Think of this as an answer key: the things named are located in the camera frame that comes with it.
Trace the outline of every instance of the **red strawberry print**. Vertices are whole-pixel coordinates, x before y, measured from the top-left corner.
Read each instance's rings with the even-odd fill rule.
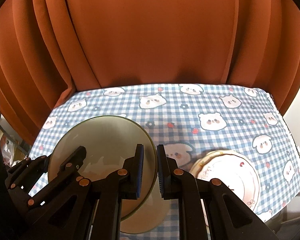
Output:
[[[197,134],[198,132],[199,132],[199,129],[198,129],[198,128],[193,128],[193,129],[192,129],[192,133],[193,133],[193,134]]]
[[[174,128],[174,122],[168,122],[167,125],[168,125],[169,128]]]

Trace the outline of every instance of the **checkered tablecloth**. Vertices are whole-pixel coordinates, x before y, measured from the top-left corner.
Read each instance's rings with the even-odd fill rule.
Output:
[[[155,145],[178,144],[185,155],[189,154],[188,159],[177,159],[184,170],[216,149],[232,149],[245,155],[260,176],[260,201],[254,210],[258,215],[269,210],[272,216],[277,214],[300,191],[300,157],[271,96],[261,89],[240,86],[151,84],[76,93],[51,112],[30,157],[50,155],[62,136],[76,124],[109,114],[139,123]],[[261,135],[271,142],[266,153],[262,151],[267,151],[269,145],[260,148]],[[287,164],[290,175],[285,175]],[[44,174],[30,194],[34,195],[47,183]],[[150,232],[121,233],[121,237],[179,239],[177,202],[172,202],[164,222]]]

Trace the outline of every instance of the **cartoon cat face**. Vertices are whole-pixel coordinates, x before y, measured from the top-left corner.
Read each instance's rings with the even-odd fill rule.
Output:
[[[43,129],[50,129],[55,126],[57,121],[57,116],[49,116],[42,126]]]
[[[288,184],[292,180],[293,175],[295,174],[295,170],[291,161],[288,161],[283,169],[283,177],[286,179]]]
[[[261,213],[257,216],[265,223],[272,218],[272,210],[269,209],[267,212]]]
[[[166,156],[176,160],[178,167],[190,162],[189,152],[193,151],[191,146],[184,143],[167,144],[164,146]]]
[[[180,91],[189,95],[200,95],[203,92],[202,87],[196,84],[179,84]]]
[[[149,95],[146,97],[140,97],[140,108],[150,109],[158,106],[163,106],[167,101],[159,93],[155,95]]]
[[[247,95],[249,95],[249,96],[251,96],[251,97],[253,97],[253,98],[256,98],[258,95],[258,91],[257,90],[255,90],[255,89],[253,89],[253,88],[245,88],[244,89],[244,92],[247,94]]]
[[[225,120],[223,120],[221,114],[199,114],[200,125],[204,130],[218,131],[227,126]]]
[[[271,140],[272,138],[268,135],[259,135],[253,139],[252,147],[257,148],[260,154],[268,153],[272,148]]]
[[[74,112],[81,108],[84,108],[87,105],[87,102],[85,99],[81,99],[79,101],[73,102],[68,107],[68,112]]]
[[[103,93],[103,95],[110,96],[110,97],[116,97],[124,92],[125,91],[123,88],[105,88],[105,92]]]
[[[269,125],[276,125],[278,123],[278,120],[272,113],[263,113],[263,116],[265,117]]]
[[[88,163],[80,174],[86,178],[93,180],[104,179],[111,172],[121,169],[124,163],[124,158],[120,157],[119,164],[104,164],[104,157],[100,157],[97,163]]]
[[[236,108],[241,105],[241,101],[238,98],[235,98],[232,94],[225,97],[220,97],[223,104],[228,108]]]

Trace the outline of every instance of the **metal pin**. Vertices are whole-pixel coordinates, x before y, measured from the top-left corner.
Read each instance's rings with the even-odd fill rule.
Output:
[[[89,184],[89,180],[88,179],[81,179],[79,181],[79,185],[80,186],[87,186]]]
[[[28,206],[32,206],[34,204],[34,200],[33,199],[29,199],[28,200]]]
[[[176,175],[182,175],[183,174],[183,170],[182,169],[175,169],[173,171],[173,173],[176,174]]]
[[[215,185],[215,186],[220,186],[221,185],[221,180],[220,179],[212,179],[211,180],[212,184]]]
[[[123,176],[123,175],[126,175],[128,173],[128,171],[126,169],[120,169],[118,170],[118,174]]]

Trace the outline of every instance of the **orange backdrop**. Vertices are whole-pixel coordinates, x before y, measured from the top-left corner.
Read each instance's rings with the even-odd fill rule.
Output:
[[[7,0],[0,9],[0,110],[28,143],[76,90],[144,83],[300,87],[292,0]]]

